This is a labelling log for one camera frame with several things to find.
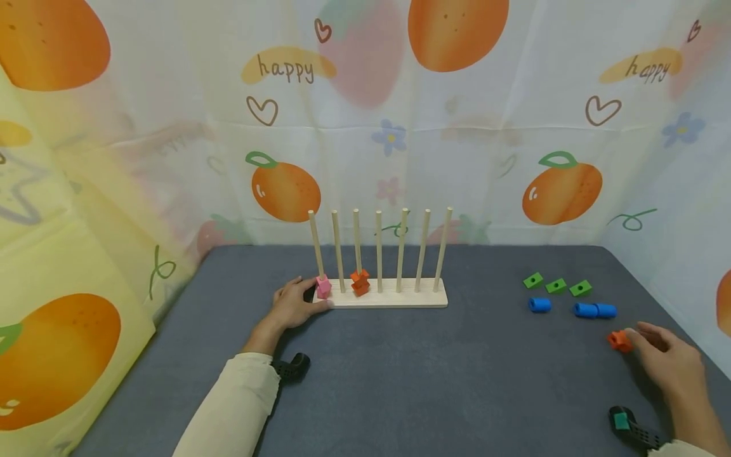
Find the black wrist strap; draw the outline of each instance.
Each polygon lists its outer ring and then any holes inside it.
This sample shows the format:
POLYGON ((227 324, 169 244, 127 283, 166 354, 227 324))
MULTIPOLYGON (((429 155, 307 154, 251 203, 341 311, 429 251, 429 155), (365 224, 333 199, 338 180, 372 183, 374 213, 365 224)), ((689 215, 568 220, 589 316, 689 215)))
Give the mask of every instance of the black wrist strap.
POLYGON ((297 382, 305 377, 307 369, 310 367, 310 358, 302 352, 298 352, 289 363, 272 360, 272 367, 282 382, 297 382))
POLYGON ((615 406, 609 409, 612 431, 620 439, 640 450, 659 449, 667 440, 658 433, 637 424, 630 408, 615 406))

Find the pink block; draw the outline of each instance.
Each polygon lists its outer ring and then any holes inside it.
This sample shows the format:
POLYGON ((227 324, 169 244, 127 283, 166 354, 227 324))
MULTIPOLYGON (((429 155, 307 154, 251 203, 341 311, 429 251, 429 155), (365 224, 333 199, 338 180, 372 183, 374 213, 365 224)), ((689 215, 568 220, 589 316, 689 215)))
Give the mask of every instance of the pink block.
POLYGON ((327 279, 327 275, 323 275, 323 279, 320 279, 318 276, 316 280, 317 297, 321 300, 324 300, 330 295, 330 290, 333 288, 333 286, 330 284, 330 280, 327 279))

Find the blue cylinder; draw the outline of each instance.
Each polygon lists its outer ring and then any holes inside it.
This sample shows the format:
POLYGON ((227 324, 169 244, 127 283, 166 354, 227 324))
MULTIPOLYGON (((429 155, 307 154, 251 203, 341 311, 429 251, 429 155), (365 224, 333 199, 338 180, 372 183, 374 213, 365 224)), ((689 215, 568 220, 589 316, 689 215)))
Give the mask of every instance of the blue cylinder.
POLYGON ((550 311, 550 300, 547 298, 531 298, 528 307, 534 313, 547 313, 550 311))
POLYGON ((599 308, 594 304, 576 303, 574 305, 574 315, 585 319, 596 319, 599 316, 599 308))
POLYGON ((598 312, 597 317, 600 319, 612 319, 617 317, 617 308, 613 305, 607 305, 604 303, 595 303, 596 310, 598 312))

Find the green block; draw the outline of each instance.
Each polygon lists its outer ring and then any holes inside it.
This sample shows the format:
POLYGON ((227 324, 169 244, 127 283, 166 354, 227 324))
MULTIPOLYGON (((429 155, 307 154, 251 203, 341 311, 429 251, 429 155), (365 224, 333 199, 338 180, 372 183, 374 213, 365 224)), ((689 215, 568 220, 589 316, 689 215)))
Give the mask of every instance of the green block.
POLYGON ((546 284, 546 290, 548 293, 561 293, 566 290, 566 282, 563 278, 559 278, 546 284))
POLYGON ((614 415, 614 428, 617 430, 630 430, 626 412, 618 412, 614 415))
POLYGON ((589 284, 589 281, 584 279, 579 284, 569 288, 569 290, 571 291, 571 295, 575 297, 586 297, 591 292, 591 284, 589 284))
POLYGON ((540 273, 533 273, 523 280, 523 284, 526 285, 526 289, 535 289, 543 284, 543 276, 540 273))

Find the sleeve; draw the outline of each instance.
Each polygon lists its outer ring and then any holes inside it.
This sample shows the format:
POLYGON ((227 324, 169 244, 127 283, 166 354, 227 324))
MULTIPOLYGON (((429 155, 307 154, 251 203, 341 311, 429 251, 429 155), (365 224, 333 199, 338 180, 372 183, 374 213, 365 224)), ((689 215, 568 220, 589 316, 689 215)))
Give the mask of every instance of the sleeve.
POLYGON ((249 457, 279 391, 272 357, 247 352, 226 363, 173 457, 249 457))
POLYGON ((714 457, 713 454, 684 441, 674 439, 659 450, 652 450, 648 457, 714 457))

